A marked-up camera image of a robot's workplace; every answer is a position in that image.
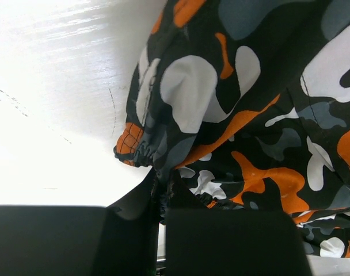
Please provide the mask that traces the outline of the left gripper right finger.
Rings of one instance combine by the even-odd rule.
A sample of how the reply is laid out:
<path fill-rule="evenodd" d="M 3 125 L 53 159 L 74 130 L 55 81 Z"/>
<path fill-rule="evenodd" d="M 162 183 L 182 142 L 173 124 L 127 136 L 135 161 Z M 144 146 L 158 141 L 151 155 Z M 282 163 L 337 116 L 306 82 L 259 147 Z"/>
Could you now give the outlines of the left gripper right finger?
<path fill-rule="evenodd" d="M 284 212 L 208 209 L 178 172 L 165 216 L 166 275 L 311 275 Z"/>

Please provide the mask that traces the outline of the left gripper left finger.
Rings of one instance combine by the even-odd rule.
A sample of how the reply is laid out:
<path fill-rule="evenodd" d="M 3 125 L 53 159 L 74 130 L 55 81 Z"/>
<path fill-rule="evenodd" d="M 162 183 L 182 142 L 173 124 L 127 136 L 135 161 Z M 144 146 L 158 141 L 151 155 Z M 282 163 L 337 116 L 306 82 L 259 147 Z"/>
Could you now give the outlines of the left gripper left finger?
<path fill-rule="evenodd" d="M 107 207 L 0 205 L 0 275 L 155 275 L 154 177 Z"/>

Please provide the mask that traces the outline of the orange camouflage shorts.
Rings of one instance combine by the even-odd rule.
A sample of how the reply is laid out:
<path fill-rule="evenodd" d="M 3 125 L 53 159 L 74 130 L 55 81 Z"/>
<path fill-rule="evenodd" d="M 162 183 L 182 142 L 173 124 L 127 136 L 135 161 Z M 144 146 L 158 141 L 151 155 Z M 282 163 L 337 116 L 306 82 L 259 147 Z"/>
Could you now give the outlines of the orange camouflage shorts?
<path fill-rule="evenodd" d="M 282 210 L 350 258 L 350 1 L 167 1 L 115 157 L 206 207 Z"/>

